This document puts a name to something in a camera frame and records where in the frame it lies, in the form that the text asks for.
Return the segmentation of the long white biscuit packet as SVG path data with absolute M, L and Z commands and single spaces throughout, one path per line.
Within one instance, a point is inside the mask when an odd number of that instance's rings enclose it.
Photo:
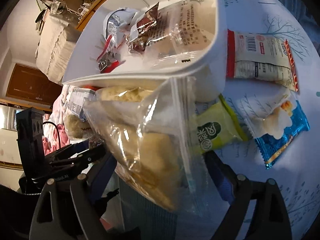
M 95 99 L 95 91 L 89 88 L 74 87 L 67 103 L 66 115 L 75 115 L 81 121 L 87 121 L 83 106 L 86 100 Z

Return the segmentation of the Fuji cake clear bag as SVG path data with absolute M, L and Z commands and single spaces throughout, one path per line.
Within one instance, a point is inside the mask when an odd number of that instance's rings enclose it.
M 117 161 L 116 173 L 174 213 L 209 215 L 209 175 L 197 137 L 194 77 L 172 77 L 121 101 L 97 91 L 84 114 Z

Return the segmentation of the brown chocolate snack packet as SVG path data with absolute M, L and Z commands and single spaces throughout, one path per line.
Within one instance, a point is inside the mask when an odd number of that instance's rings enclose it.
M 144 15 L 140 16 L 131 27 L 126 42 L 130 53 L 142 54 L 145 51 L 149 32 L 157 25 L 158 7 L 159 2 L 146 11 Z

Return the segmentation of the white plastic storage bin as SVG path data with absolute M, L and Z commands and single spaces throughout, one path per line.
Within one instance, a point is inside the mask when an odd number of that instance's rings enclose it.
M 99 70 L 106 20 L 113 12 L 136 11 L 123 43 L 114 50 L 118 66 Z M 73 86 L 140 86 L 153 89 L 171 77 L 196 80 L 199 102 L 224 90 L 227 24 L 223 0 L 107 0 L 82 31 L 63 77 Z

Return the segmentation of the red white wafer packet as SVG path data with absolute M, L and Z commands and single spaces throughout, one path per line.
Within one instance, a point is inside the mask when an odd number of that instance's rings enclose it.
M 122 64 L 118 50 L 125 42 L 131 22 L 138 12 L 136 9 L 125 7 L 106 15 L 103 21 L 105 44 L 103 51 L 97 57 L 100 73 L 110 73 Z

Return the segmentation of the puffed rice roll packet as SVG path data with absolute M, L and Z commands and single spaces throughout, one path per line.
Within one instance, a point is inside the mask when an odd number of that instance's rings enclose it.
M 82 121 L 76 115 L 66 115 L 64 124 L 66 134 L 70 140 L 88 139 L 93 134 L 90 124 L 86 121 Z

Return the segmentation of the pink floral blanket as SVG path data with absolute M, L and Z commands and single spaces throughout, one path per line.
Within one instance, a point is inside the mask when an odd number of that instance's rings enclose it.
M 53 103 L 53 110 L 48 119 L 48 124 L 43 126 L 44 155 L 48 155 L 61 147 L 70 144 L 65 131 L 64 118 L 66 117 L 67 103 L 74 86 L 63 85 L 61 94 Z

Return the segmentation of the green snack packet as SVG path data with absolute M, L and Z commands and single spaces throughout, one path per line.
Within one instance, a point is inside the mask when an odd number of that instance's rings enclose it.
M 221 149 L 234 142 L 249 140 L 235 111 L 223 95 L 220 94 L 217 99 L 207 103 L 197 102 L 195 106 L 194 153 L 202 154 Z

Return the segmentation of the teal ribbed placemat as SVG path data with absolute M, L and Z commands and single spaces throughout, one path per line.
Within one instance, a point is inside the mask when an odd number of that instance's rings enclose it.
M 118 181 L 125 230 L 138 227 L 141 239 L 175 239 L 177 215 L 147 200 L 122 179 Z

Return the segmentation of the blue popcorn snack packet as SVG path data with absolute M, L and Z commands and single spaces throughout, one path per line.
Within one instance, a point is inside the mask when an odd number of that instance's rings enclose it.
M 267 169 L 300 133 L 310 130 L 306 114 L 289 89 L 281 89 L 265 98 L 245 94 L 237 101 L 237 106 Z

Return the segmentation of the white draped cloth furniture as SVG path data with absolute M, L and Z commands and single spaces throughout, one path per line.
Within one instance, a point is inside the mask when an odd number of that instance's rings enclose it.
M 36 53 L 36 66 L 53 83 L 62 84 L 67 64 L 81 35 L 75 24 L 49 14 Z

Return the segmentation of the white red snack packet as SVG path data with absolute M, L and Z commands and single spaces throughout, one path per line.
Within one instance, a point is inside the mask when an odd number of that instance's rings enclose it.
M 288 40 L 228 31 L 226 77 L 257 79 L 299 91 L 296 64 Z

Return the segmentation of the clear bag pale crackers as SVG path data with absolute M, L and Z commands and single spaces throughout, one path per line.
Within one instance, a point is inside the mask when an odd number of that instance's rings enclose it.
M 215 8 L 210 0 L 181 0 L 158 11 L 143 54 L 147 67 L 183 65 L 199 57 L 215 35 Z

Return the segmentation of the white floral tablecloth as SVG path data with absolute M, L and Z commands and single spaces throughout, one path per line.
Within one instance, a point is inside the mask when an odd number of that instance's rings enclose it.
M 249 179 L 273 178 L 289 215 L 293 239 L 301 239 L 319 213 L 319 54 L 312 39 L 319 31 L 301 0 L 225 0 L 227 25 L 240 32 L 261 33 L 287 40 L 298 72 L 298 108 L 309 130 L 288 135 L 293 119 L 280 110 L 276 97 L 286 93 L 270 82 L 233 80 L 226 83 L 225 97 L 241 119 L 249 120 L 255 139 L 274 139 L 283 148 L 271 167 L 266 167 L 255 140 L 218 151 L 222 161 Z

